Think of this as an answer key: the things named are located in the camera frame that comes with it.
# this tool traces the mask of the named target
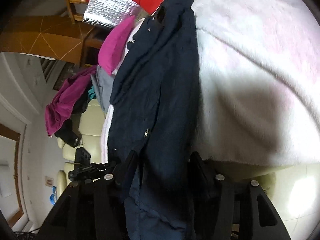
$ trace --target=floor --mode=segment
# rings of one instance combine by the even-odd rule
[[[315,239],[309,236],[320,222],[320,164],[293,166],[261,180],[291,239]]]

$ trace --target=cream leather chair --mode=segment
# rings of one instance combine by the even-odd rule
[[[101,148],[100,136],[105,120],[103,113],[97,99],[92,99],[87,107],[87,110],[81,114],[80,121],[77,122],[77,117],[72,117],[74,132],[81,134],[82,144],[76,148],[84,147],[91,155],[91,163],[101,163]],[[70,161],[64,164],[63,170],[58,171],[57,174],[57,198],[59,198],[67,185],[71,182],[68,179],[69,171],[74,168],[73,161],[75,160],[76,148],[72,148],[66,144],[62,139],[58,138],[58,146],[62,149],[63,157]]]

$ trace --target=magenta pillow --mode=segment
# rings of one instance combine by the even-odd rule
[[[133,29],[135,16],[124,19],[116,26],[103,42],[99,54],[99,65],[111,76],[119,64],[127,39]]]

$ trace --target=dark blue jacket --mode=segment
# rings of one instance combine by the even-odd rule
[[[194,0],[165,0],[128,43],[113,83],[109,160],[139,154],[125,200],[131,240],[194,239],[189,143],[199,100]]]

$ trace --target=white fluffy blanket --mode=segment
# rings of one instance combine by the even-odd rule
[[[302,0],[195,0],[202,103],[194,150],[320,162],[320,27]]]

